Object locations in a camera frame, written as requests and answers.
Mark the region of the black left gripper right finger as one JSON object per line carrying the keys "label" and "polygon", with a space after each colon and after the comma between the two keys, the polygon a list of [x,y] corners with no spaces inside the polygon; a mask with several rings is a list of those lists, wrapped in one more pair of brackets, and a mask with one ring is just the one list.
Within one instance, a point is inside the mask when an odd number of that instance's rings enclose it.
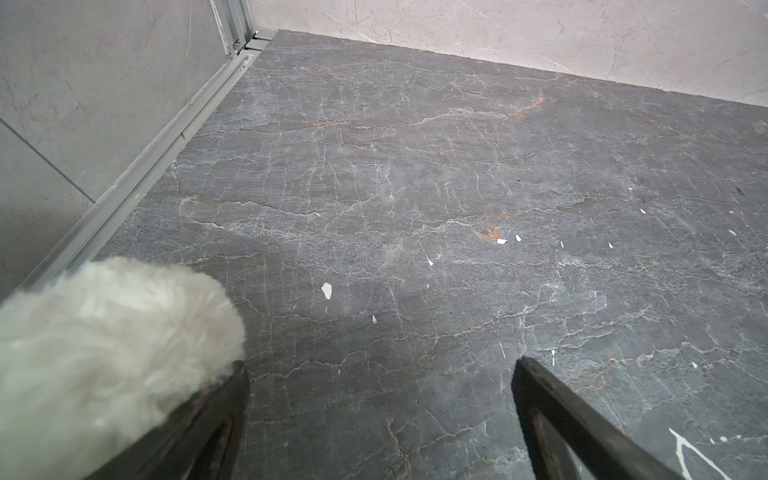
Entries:
{"label": "black left gripper right finger", "polygon": [[537,360],[515,363],[511,391],[534,475],[578,479],[578,458],[596,479],[679,479]]}

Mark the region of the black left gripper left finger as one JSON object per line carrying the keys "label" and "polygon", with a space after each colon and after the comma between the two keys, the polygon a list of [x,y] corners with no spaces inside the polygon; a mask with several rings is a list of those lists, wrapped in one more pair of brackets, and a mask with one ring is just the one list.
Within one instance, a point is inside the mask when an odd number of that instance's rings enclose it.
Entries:
{"label": "black left gripper left finger", "polygon": [[242,439],[250,382],[242,361],[193,395],[91,479],[229,479]]}

